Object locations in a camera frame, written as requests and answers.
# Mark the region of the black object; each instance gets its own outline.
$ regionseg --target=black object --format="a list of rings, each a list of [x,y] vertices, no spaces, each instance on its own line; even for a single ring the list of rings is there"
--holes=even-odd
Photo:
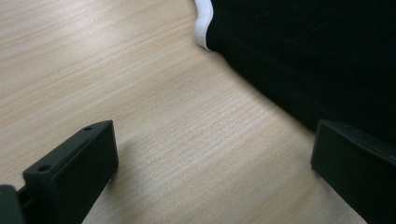
[[[211,0],[207,46],[315,130],[338,120],[396,147],[396,1]]]
[[[322,120],[311,164],[368,223],[396,223],[396,148]]]
[[[119,167],[113,122],[90,125],[0,186],[0,224],[79,224]]]

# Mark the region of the light wood floor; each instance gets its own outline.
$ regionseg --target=light wood floor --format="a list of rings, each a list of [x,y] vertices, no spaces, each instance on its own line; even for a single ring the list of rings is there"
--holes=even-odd
[[[310,167],[314,134],[193,43],[192,0],[0,2],[0,184],[113,119],[100,223],[364,223]]]

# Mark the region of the white fabric trim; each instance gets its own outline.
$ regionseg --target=white fabric trim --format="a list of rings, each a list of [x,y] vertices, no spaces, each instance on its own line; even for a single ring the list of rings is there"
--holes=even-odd
[[[195,0],[198,18],[194,25],[195,43],[210,50],[206,45],[206,32],[213,19],[213,6],[210,0]]]

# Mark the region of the black fabric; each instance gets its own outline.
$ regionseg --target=black fabric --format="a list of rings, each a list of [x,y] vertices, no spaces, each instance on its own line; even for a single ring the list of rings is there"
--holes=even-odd
[[[355,126],[396,146],[396,1],[212,0],[206,43],[311,129]]]

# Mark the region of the black plastic part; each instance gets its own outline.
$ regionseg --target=black plastic part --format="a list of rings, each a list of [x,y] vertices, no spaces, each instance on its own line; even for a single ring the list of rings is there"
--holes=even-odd
[[[23,172],[26,185],[18,197],[15,189],[1,186],[0,220],[80,224],[118,166],[113,122],[85,127]]]
[[[0,186],[0,224],[25,224],[17,191],[10,185]]]
[[[396,148],[322,120],[311,164],[368,223],[396,223]]]

